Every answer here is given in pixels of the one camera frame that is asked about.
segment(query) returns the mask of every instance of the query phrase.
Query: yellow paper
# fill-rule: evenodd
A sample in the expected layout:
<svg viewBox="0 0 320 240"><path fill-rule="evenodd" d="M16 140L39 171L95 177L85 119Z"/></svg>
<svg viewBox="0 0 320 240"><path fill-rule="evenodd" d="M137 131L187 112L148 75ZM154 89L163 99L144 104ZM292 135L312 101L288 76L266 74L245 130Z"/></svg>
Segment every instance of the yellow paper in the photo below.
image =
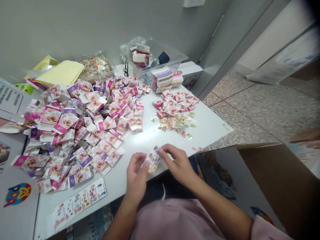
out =
<svg viewBox="0 0 320 240"><path fill-rule="evenodd" d="M35 81L50 85L69 85L77 80L83 69L84 66L81 63L66 60L36 78Z"/></svg>
<svg viewBox="0 0 320 240"><path fill-rule="evenodd" d="M33 70L40 71L47 69L48 66L57 66L59 62L55 60L53 57L50 55L46 56L44 59L42 59L34 68ZM25 75L23 79L27 80L28 78L31 78L29 75Z"/></svg>

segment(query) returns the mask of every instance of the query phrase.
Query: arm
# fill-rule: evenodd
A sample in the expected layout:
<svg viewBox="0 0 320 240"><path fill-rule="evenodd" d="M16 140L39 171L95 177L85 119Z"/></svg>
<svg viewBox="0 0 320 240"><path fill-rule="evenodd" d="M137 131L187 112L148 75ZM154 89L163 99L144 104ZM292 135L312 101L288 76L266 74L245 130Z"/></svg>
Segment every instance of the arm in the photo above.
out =
<svg viewBox="0 0 320 240"><path fill-rule="evenodd" d="M146 179L149 162L141 168L146 154L132 155L127 168L127 191L112 223L102 237L102 240L129 239L136 220L137 208L146 191Z"/></svg>
<svg viewBox="0 0 320 240"><path fill-rule="evenodd" d="M193 192L227 239L250 239L253 219L203 182L193 171L185 151L166 144L159 154L175 179Z"/></svg>

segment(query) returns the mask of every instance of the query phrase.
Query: small cardboard box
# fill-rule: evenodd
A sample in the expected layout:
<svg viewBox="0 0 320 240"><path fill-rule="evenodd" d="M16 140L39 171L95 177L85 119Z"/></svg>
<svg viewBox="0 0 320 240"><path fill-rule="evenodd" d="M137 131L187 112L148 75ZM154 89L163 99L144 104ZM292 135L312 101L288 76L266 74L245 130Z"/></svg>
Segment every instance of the small cardboard box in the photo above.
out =
<svg viewBox="0 0 320 240"><path fill-rule="evenodd" d="M190 89L190 87L196 83L202 71L203 69L194 62L186 62L179 65L176 73L181 73L183 76L182 85Z"/></svg>
<svg viewBox="0 0 320 240"><path fill-rule="evenodd" d="M196 158L206 182L248 215L294 239L314 239L320 180L285 145L235 145Z"/></svg>

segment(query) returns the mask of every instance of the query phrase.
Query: pink shirt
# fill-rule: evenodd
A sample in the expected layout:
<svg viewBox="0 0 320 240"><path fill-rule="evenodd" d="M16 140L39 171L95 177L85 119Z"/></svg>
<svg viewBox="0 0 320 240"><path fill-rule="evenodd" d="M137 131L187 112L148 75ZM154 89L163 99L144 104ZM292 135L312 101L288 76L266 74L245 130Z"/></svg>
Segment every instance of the pink shirt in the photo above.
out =
<svg viewBox="0 0 320 240"><path fill-rule="evenodd" d="M167 199L150 203L137 214L131 240L225 239L196 199ZM260 216L254 220L251 239L292 239Z"/></svg>

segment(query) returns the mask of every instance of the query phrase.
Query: gray wall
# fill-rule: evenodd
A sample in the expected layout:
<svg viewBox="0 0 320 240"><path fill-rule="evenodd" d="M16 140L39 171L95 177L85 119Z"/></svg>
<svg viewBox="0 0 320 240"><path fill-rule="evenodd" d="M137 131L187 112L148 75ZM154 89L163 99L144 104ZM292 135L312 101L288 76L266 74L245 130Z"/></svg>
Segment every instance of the gray wall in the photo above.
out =
<svg viewBox="0 0 320 240"><path fill-rule="evenodd" d="M2 0L0 76L14 82L50 54L58 61L107 50L122 63L119 46L155 37L197 62L227 0L183 8L184 0Z"/></svg>
<svg viewBox="0 0 320 240"><path fill-rule="evenodd" d="M192 89L203 100L290 0L232 0L200 61Z"/></svg>

